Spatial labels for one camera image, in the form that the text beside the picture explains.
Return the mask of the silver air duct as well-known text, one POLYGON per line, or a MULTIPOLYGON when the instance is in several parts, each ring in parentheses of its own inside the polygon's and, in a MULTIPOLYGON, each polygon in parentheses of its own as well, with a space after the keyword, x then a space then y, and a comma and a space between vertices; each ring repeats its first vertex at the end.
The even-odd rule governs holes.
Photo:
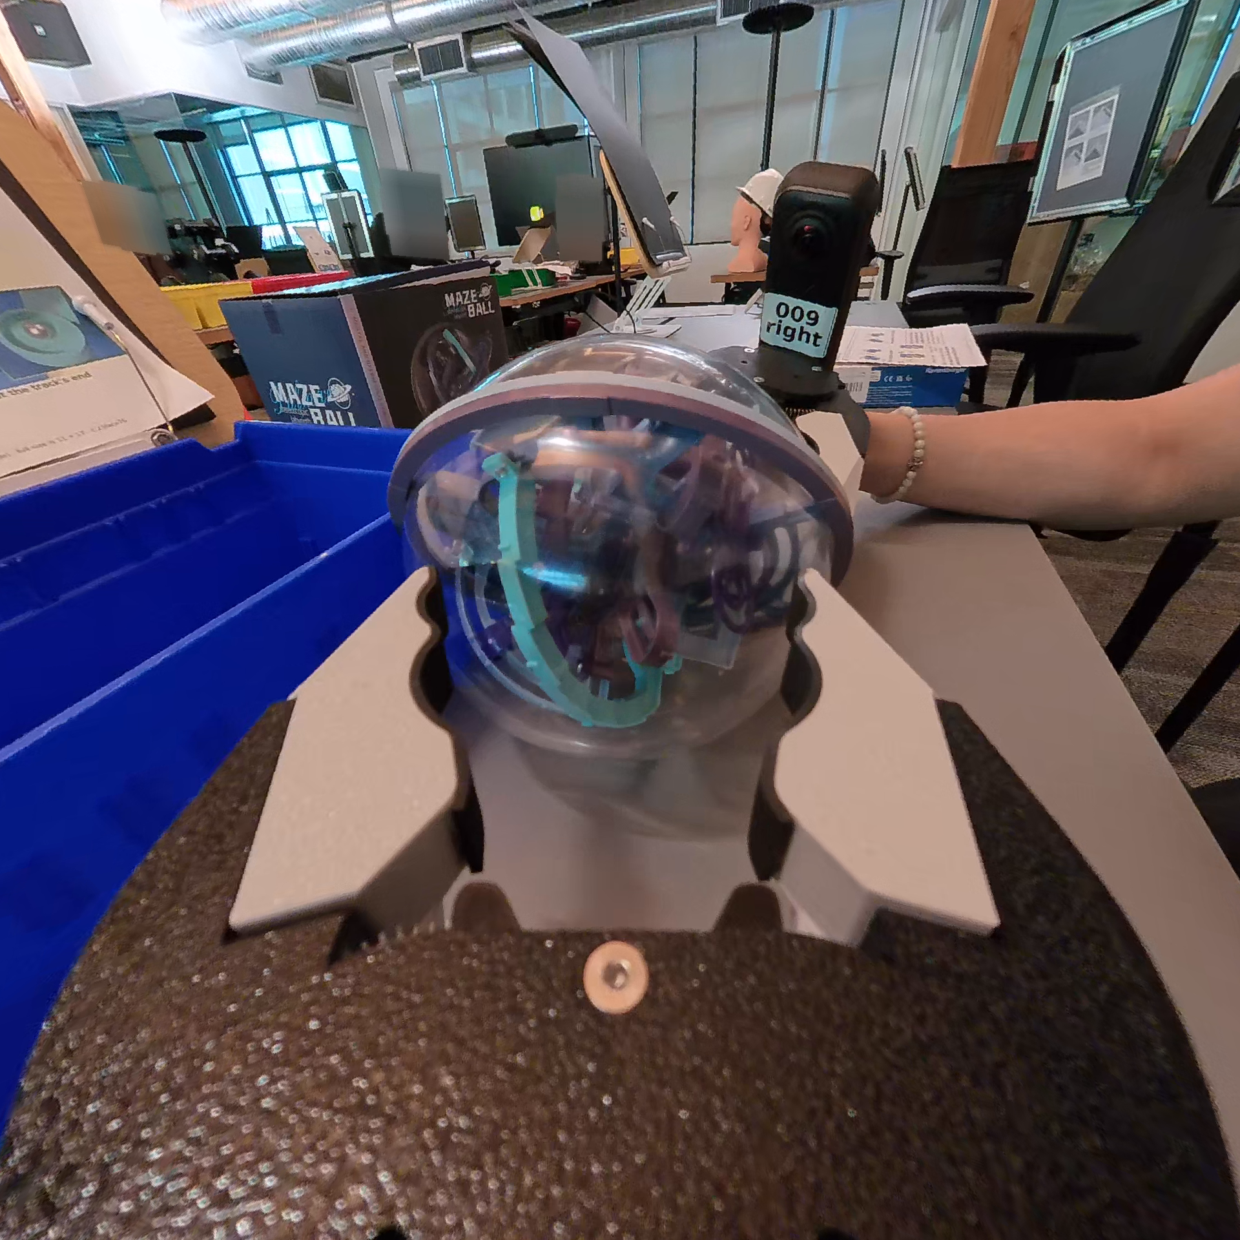
POLYGON ((475 36, 531 16, 584 42, 664 35, 713 26, 719 2, 164 1, 159 11, 177 38, 198 45, 236 41, 248 70, 271 75, 475 36))

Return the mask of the instruction sheet on board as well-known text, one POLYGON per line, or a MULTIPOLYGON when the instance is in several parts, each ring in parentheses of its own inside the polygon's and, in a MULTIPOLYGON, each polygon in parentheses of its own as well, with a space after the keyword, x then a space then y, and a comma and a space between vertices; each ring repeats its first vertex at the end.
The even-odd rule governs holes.
POLYGON ((186 414, 177 436, 206 447, 233 439, 243 405, 231 377, 138 258, 100 238, 82 179, 7 101, 1 103, 1 157, 3 188, 14 194, 19 212, 74 271, 72 286, 96 295, 162 361, 208 390, 198 404, 211 410, 211 419, 202 421, 198 411, 186 414))

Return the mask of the white printed leaflet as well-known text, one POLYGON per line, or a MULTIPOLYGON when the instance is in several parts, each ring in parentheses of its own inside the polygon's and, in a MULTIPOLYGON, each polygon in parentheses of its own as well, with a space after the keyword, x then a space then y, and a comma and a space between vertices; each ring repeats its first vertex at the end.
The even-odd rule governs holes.
POLYGON ((973 368, 986 362, 967 323, 933 327, 849 324, 835 357, 837 367, 973 368))

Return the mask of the black floor lamp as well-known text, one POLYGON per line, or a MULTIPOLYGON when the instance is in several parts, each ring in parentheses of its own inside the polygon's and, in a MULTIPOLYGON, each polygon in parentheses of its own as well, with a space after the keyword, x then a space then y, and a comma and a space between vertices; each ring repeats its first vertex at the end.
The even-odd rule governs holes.
POLYGON ((751 7, 741 18, 748 35, 766 36, 769 39, 767 78, 764 92, 764 125, 761 140, 760 166, 770 168, 770 147, 773 135, 773 117, 776 111, 778 80, 781 69, 782 36, 806 26, 813 18, 813 5, 804 1, 761 2, 751 7))

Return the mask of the black wall speaker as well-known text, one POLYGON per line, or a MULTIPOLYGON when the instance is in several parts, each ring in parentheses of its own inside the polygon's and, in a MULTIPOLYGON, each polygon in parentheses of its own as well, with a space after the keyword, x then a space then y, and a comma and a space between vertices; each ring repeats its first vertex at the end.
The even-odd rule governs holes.
POLYGON ((23 58, 45 67, 91 64, 69 8, 60 1, 3 1, 3 14, 23 58))

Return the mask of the black computer monitor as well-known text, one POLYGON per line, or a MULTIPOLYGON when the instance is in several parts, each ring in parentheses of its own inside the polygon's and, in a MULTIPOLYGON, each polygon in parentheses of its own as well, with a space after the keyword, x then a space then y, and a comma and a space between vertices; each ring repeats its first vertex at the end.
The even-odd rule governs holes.
POLYGON ((559 175, 590 175, 592 142, 584 134, 564 141, 484 147, 490 210, 499 246, 515 246, 518 230, 533 224, 531 209, 553 212, 559 175))

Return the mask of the yellow plastic bin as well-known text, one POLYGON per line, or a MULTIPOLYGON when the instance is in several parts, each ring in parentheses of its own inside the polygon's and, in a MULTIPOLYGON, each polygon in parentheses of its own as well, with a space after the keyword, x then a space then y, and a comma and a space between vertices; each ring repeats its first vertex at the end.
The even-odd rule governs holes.
POLYGON ((254 283, 249 280, 171 283, 162 286, 161 290, 193 330, 212 330, 227 326, 221 302, 252 295, 254 283))

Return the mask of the person's right forearm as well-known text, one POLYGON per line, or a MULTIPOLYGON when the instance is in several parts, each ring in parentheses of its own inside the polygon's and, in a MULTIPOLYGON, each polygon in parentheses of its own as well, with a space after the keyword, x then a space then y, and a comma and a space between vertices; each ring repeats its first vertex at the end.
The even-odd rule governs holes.
POLYGON ((909 498, 1063 531, 1238 514, 1238 365, 1167 392, 937 414, 909 498))

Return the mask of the framed panel on easel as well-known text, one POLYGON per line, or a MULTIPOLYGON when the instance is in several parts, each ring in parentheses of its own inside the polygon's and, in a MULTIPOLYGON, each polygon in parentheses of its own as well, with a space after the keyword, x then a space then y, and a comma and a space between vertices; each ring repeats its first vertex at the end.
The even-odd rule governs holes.
POLYGON ((1142 4, 1058 55, 1027 224, 1132 210, 1197 2, 1142 4))

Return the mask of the person's right hand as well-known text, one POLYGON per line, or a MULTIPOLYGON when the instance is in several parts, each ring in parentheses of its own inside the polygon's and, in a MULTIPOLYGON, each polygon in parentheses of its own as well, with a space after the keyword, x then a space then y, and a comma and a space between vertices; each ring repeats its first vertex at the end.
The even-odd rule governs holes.
POLYGON ((919 413, 912 407, 866 410, 869 438, 863 454, 860 489, 877 501, 905 486, 909 466, 922 441, 919 413))

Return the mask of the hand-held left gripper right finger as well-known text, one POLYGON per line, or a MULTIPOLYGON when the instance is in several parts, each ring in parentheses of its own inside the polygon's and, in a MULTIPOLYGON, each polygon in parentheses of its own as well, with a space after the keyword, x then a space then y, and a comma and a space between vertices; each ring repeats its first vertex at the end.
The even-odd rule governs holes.
POLYGON ((888 910, 990 935, 1001 919, 933 689, 820 571, 794 593, 788 721, 748 832, 785 928, 856 946, 888 910))

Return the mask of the blue plastic bin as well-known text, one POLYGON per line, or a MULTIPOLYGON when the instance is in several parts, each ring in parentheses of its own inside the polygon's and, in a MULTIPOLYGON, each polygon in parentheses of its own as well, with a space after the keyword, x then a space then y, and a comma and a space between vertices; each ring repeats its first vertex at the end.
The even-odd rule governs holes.
POLYGON ((3 498, 1 1114, 96 923, 403 579, 395 427, 243 423, 3 498))

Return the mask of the clear plastic maze ball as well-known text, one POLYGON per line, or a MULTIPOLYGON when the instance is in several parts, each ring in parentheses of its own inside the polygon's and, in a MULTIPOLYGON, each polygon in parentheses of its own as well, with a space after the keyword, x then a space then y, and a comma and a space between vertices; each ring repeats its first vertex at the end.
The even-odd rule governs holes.
POLYGON ((698 748, 776 693, 847 473, 739 362, 636 334, 525 352, 413 429, 388 504, 437 574, 454 689, 531 745, 698 748))

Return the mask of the dark maze ball packaging box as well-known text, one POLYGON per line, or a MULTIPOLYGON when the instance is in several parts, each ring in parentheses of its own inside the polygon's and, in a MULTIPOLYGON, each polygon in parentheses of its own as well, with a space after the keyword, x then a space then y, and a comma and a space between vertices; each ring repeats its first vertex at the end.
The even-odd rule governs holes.
POLYGON ((221 302, 273 421, 412 429, 508 361, 484 261, 221 302))

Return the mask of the mannequin head with white helmet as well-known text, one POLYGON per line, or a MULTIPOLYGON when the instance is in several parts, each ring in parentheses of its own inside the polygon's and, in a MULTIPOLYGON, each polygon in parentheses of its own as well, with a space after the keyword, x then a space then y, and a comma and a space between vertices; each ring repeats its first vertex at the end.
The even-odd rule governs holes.
POLYGON ((729 275, 756 275, 760 283, 767 266, 767 250, 773 202, 782 181, 782 172, 766 168, 753 173, 736 187, 730 218, 730 244, 733 255, 727 262, 729 275))

